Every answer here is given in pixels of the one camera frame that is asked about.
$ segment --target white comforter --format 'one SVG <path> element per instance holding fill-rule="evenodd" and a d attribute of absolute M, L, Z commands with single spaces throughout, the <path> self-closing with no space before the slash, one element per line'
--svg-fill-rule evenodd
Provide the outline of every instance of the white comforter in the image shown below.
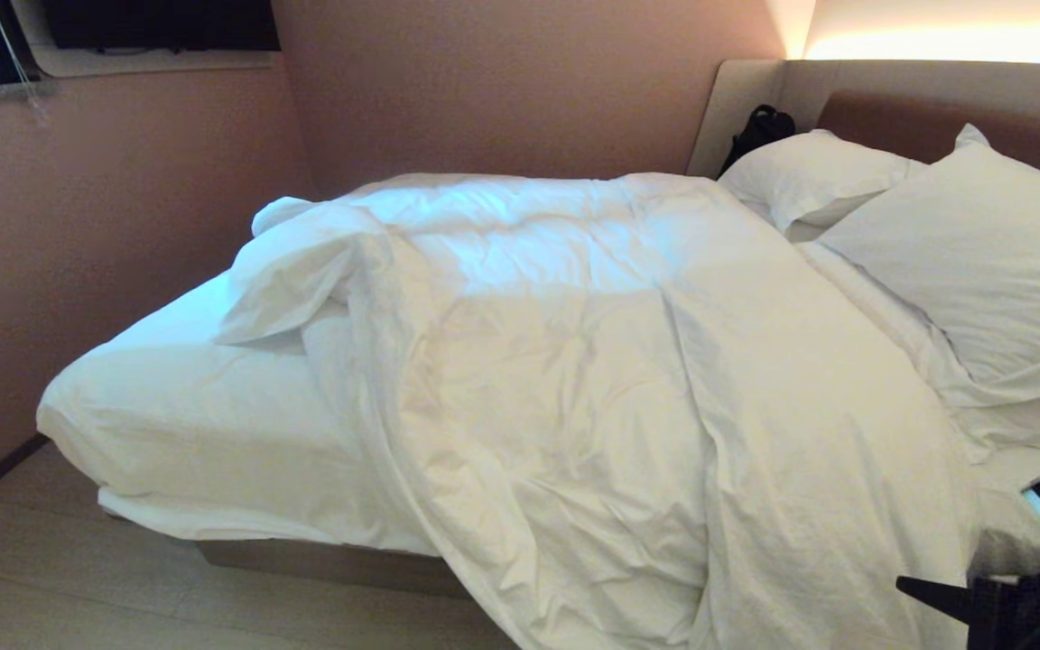
<path fill-rule="evenodd" d="M 345 302 L 376 472 L 520 646 L 964 647 L 966 463 L 907 358 L 712 181 L 409 176 L 286 203 L 224 342 Z"/>

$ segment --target floor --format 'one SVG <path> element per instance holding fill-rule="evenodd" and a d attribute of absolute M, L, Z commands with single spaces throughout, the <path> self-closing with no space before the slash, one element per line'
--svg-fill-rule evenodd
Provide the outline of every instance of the floor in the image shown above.
<path fill-rule="evenodd" d="M 211 567 L 53 444 L 0 482 L 0 649 L 515 650 L 470 600 Z"/>

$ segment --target mattress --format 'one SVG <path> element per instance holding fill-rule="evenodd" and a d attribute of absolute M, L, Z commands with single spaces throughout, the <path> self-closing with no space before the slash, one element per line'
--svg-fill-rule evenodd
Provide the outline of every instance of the mattress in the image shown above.
<path fill-rule="evenodd" d="M 371 471 L 338 363 L 313 374 L 297 333 L 213 345 L 219 276 L 90 350 L 47 387 L 37 427 L 99 487 L 99 502 L 182 539 L 304 539 L 437 551 Z"/>

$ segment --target wall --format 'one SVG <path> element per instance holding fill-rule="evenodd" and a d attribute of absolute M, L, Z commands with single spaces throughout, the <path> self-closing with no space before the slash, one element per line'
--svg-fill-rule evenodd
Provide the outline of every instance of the wall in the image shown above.
<path fill-rule="evenodd" d="M 817 0 L 805 57 L 1040 62 L 1040 0 Z"/>
<path fill-rule="evenodd" d="M 684 172 L 723 58 L 780 58 L 764 0 L 277 0 L 314 181 Z"/>
<path fill-rule="evenodd" d="M 0 103 L 0 458 L 78 355 L 226 268 L 257 207 L 312 192 L 282 66 L 71 79 Z"/>

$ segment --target wall light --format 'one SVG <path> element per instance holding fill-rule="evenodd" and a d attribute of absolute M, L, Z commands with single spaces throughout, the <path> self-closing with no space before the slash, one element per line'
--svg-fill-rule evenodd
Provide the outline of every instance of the wall light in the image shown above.
<path fill-rule="evenodd" d="M 917 26 L 831 34 L 809 43 L 805 57 L 1040 63 L 1040 24 Z"/>

